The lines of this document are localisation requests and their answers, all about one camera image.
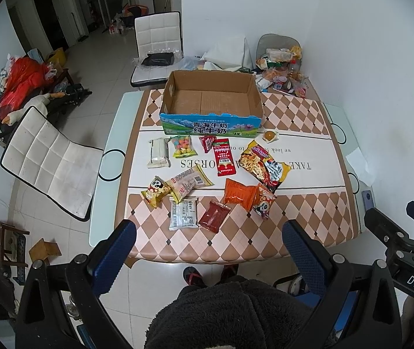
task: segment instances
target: dining table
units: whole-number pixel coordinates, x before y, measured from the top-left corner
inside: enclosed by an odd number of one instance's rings
[[[154,208],[141,191],[155,176],[167,180],[199,165],[213,183],[189,194],[196,198],[200,219],[211,201],[223,201],[226,178],[257,184],[238,164],[251,139],[229,138],[236,163],[233,176],[218,176],[213,151],[204,153],[196,136],[191,137],[196,156],[174,158],[174,147],[169,144],[170,166],[147,168],[149,141],[169,138],[159,117],[163,89],[125,93],[100,164],[89,244],[95,247],[108,238],[123,219],[131,220],[137,228],[136,244],[125,262],[130,267],[139,259],[226,264],[287,256],[281,228],[289,219],[296,219],[312,239],[326,247],[356,238],[365,230],[362,193],[370,190],[346,160],[358,143],[343,109],[321,102],[309,80],[307,86],[305,99],[275,90],[261,93],[263,119],[255,140],[275,160],[291,166],[275,191],[269,218],[263,220],[253,210],[228,204],[231,211],[217,234],[203,227],[169,230],[172,201],[166,196]],[[279,139],[264,142],[265,130],[275,131]]]

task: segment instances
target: chair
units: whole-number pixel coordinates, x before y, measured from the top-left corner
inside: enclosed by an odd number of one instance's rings
[[[260,59],[267,53],[267,48],[291,48],[293,46],[300,46],[299,42],[291,37],[285,37],[278,34],[264,34],[259,39],[257,44],[257,51],[255,53],[255,60]]]
[[[14,129],[0,165],[75,219],[87,221],[102,154],[71,142],[31,106]]]
[[[150,51],[164,49],[182,51],[180,12],[150,14],[136,18],[134,29],[138,57],[145,58]],[[176,71],[180,62],[167,67],[145,67],[137,65],[131,76],[131,86],[140,88],[166,83],[171,71]]]

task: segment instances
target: shoe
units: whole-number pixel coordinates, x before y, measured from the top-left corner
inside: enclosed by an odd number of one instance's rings
[[[225,281],[228,278],[234,277],[238,274],[239,264],[225,265],[220,276],[220,282]]]
[[[204,280],[202,279],[201,273],[197,271],[194,266],[188,266],[183,270],[183,278],[188,285],[196,285],[206,287]]]

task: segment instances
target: orange snack package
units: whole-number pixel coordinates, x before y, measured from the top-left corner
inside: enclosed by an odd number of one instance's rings
[[[271,193],[264,185],[259,183],[252,208],[259,214],[262,219],[267,220],[270,212],[270,207],[276,196]]]
[[[236,203],[249,212],[254,202],[256,190],[257,186],[245,186],[228,178],[225,183],[225,203]]]

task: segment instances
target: blue milk carton box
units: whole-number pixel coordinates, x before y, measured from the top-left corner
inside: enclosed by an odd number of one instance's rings
[[[262,114],[254,76],[225,71],[171,72],[160,108],[167,135],[255,138]]]

